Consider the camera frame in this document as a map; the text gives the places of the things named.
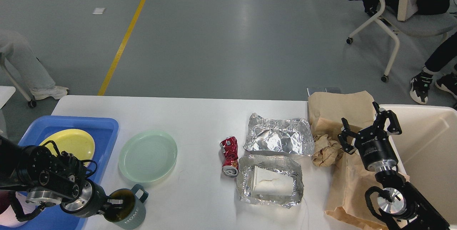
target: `chair wheel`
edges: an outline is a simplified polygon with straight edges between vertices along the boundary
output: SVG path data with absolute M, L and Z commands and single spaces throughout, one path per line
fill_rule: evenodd
M 29 108 L 35 108 L 36 107 L 36 100 L 31 100 L 27 103 L 27 106 Z

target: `gray floor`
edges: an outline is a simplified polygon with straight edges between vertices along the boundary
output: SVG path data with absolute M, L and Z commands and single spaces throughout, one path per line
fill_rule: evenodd
M 0 0 L 0 28 L 26 36 L 70 94 L 96 95 L 139 1 Z M 107 9 L 92 15 L 95 7 Z M 409 80 L 440 37 L 399 35 L 383 83 L 393 41 L 371 25 L 345 43 L 366 19 L 361 2 L 346 0 L 147 0 L 106 95 L 307 100 L 307 87 L 339 87 L 414 104 Z M 3 74 L 0 85 L 11 85 Z M 16 92 L 2 109 L 9 138 L 18 142 L 56 103 L 47 98 L 29 109 Z M 429 105 L 454 103 L 432 87 Z

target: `red can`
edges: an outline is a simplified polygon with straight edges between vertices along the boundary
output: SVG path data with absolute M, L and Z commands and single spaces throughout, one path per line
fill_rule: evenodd
M 235 136 L 228 137 L 221 143 L 221 149 L 224 153 L 225 162 L 222 165 L 222 173 L 229 178 L 238 176 L 238 142 Z

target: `person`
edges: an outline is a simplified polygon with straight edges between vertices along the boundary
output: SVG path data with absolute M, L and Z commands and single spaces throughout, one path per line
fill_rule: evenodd
M 27 39 L 15 31 L 0 30 L 0 53 L 15 67 L 36 100 L 67 95 L 68 88 L 57 86 L 33 54 Z
M 428 91 L 432 83 L 432 77 L 457 56 L 457 33 L 436 48 L 429 59 L 425 62 L 422 71 L 411 79 L 411 98 L 419 104 L 427 104 Z M 435 81 L 440 90 L 446 91 L 457 99 L 457 64 L 450 74 Z

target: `yellow plate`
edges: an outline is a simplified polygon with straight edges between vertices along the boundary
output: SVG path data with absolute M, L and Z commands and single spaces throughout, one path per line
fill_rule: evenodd
M 91 160 L 94 156 L 95 142 L 92 136 L 80 129 L 66 129 L 55 134 L 52 134 L 40 145 L 45 144 L 47 141 L 52 140 L 57 144 L 60 152 L 63 150 L 72 153 L 78 160 Z M 53 155 L 57 155 L 52 144 L 47 144 L 46 147 Z

